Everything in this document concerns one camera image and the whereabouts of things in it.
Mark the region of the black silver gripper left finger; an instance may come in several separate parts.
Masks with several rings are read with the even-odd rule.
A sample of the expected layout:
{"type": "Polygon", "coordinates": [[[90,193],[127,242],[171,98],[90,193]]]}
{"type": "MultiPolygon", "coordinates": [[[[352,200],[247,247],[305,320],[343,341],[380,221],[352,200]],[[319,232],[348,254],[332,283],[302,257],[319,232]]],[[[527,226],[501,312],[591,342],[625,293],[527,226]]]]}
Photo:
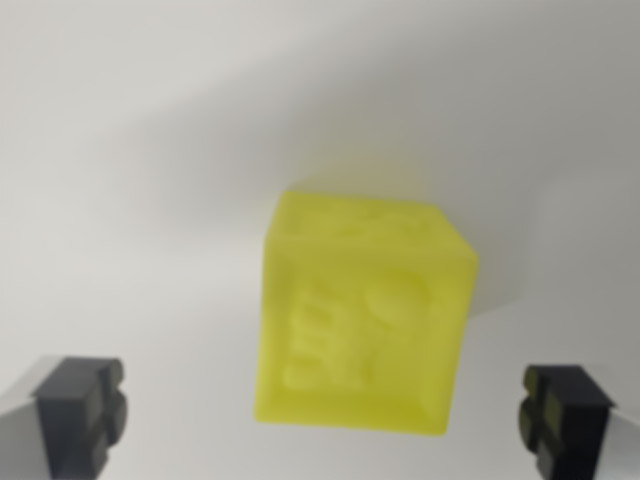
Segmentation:
{"type": "Polygon", "coordinates": [[[3,479],[97,479],[126,428],[118,358],[44,356],[1,392],[3,479]]]}

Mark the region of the black silver gripper right finger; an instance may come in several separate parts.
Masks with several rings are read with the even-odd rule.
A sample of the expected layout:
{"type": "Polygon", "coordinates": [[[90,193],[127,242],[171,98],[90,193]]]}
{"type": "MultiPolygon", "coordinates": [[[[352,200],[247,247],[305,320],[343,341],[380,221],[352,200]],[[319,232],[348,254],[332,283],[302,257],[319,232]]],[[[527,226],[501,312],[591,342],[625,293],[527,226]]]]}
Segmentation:
{"type": "Polygon", "coordinates": [[[541,478],[639,477],[639,372],[604,365],[532,364],[518,410],[541,478]]]}

